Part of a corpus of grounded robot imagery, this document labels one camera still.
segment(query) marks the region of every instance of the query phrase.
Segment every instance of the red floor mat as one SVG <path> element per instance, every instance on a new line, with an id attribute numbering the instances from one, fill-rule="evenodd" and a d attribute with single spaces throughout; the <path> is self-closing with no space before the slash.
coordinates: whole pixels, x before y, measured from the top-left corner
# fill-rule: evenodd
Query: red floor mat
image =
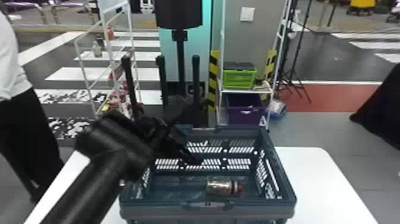
<path id="1" fill-rule="evenodd" d="M 378 85 L 304 85 L 311 103 L 303 91 L 302 98 L 294 91 L 279 91 L 280 99 L 290 112 L 355 112 L 374 93 Z"/>

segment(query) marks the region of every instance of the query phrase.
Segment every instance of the basket handle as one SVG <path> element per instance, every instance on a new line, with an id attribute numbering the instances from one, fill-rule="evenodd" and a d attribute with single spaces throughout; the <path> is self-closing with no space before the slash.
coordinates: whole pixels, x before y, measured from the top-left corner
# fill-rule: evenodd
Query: basket handle
<path id="1" fill-rule="evenodd" d="M 253 113 L 253 111 L 251 111 L 251 110 L 241 110 L 240 113 L 241 114 L 251 114 L 251 113 Z"/>
<path id="2" fill-rule="evenodd" d="M 199 210 L 204 208 L 230 210 L 234 206 L 235 206 L 234 203 L 231 203 L 229 201 L 226 202 L 202 201 L 202 202 L 192 202 L 192 203 L 182 204 L 182 207 L 185 210 Z"/>

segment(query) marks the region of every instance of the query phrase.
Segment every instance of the purple box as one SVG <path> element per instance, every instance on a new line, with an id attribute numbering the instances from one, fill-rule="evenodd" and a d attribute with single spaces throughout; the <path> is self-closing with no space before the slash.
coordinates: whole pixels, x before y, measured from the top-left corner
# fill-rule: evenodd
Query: purple box
<path id="1" fill-rule="evenodd" d="M 265 107 L 259 94 L 227 94 L 230 125 L 258 125 Z"/>

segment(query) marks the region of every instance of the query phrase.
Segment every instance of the white shirt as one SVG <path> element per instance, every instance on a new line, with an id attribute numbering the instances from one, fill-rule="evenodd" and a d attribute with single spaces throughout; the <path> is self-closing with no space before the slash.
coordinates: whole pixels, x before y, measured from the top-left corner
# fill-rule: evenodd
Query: white shirt
<path id="1" fill-rule="evenodd" d="M 18 44 L 13 28 L 0 13 L 0 98 L 11 99 L 27 91 L 32 84 L 18 64 Z"/>

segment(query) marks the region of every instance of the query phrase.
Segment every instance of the tripod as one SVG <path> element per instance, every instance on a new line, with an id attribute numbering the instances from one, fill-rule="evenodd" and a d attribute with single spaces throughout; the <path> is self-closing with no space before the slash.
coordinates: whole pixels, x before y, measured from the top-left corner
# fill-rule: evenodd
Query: tripod
<path id="1" fill-rule="evenodd" d="M 299 37 L 299 42 L 297 44 L 296 47 L 296 52 L 295 52 L 295 58 L 293 60 L 293 64 L 292 67 L 290 68 L 289 71 L 283 72 L 283 70 L 285 69 L 285 64 L 286 64 L 286 60 L 288 59 L 288 51 L 289 51 L 289 45 L 290 45 L 290 38 L 285 37 L 285 50 L 284 50 L 284 54 L 283 54 L 283 62 L 280 65 L 279 68 L 279 76 L 278 76 L 278 81 L 277 81 L 277 91 L 281 90 L 281 89 L 287 89 L 290 94 L 292 94 L 292 91 L 290 90 L 290 88 L 294 88 L 294 90 L 297 92 L 297 94 L 299 95 L 300 98 L 302 98 L 302 94 L 300 93 L 299 89 L 303 90 L 305 96 L 307 97 L 307 100 L 309 103 L 311 103 L 311 98 L 307 93 L 307 90 L 305 89 L 304 85 L 302 84 L 299 76 L 297 75 L 296 72 L 296 63 L 297 63 L 297 58 L 299 56 L 300 53 L 300 48 L 301 48 L 301 42 L 303 40 L 303 35 L 304 35 L 304 29 L 305 29 L 305 25 L 307 24 L 307 20 L 308 20 L 308 15 L 310 13 L 310 8 L 311 8 L 311 2 L 312 0 L 308 0 L 308 6 L 307 6 L 307 11 L 305 13 L 305 18 L 302 24 L 302 29 L 300 32 L 300 37 Z M 297 7 L 297 2 L 298 0 L 296 0 L 290 9 L 291 15 L 289 16 L 289 21 L 286 22 L 286 25 L 288 25 L 290 23 L 290 26 L 286 26 L 286 33 L 289 33 L 288 31 L 292 32 L 292 24 L 293 24 L 293 16 L 295 13 L 295 9 Z M 294 84 L 293 78 L 295 78 L 298 81 L 298 84 Z"/>

